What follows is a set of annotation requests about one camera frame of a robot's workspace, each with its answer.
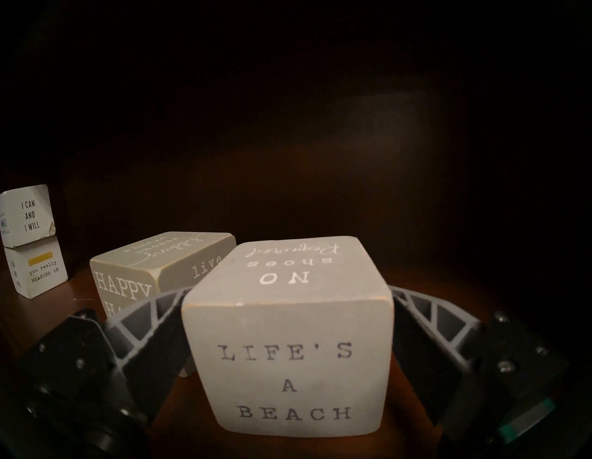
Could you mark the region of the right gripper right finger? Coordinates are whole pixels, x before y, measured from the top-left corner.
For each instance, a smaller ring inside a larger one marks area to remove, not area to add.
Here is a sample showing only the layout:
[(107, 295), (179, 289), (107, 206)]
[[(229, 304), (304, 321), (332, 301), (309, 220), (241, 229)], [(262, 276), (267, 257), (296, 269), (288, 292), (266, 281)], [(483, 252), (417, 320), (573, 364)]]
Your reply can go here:
[(388, 286), (392, 352), (445, 440), (516, 440), (555, 408), (563, 354), (504, 310), (483, 322), (427, 294)]

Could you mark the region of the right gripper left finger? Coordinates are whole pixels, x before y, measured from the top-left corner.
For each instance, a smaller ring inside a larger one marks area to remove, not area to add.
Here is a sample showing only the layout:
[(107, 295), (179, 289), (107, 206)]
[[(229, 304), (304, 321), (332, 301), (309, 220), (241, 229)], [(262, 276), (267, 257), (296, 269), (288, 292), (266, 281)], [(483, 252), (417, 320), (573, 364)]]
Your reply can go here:
[(94, 310), (79, 310), (39, 339), (18, 365), (83, 420), (101, 410), (151, 423), (191, 354), (181, 315), (191, 289), (139, 300), (103, 323)]

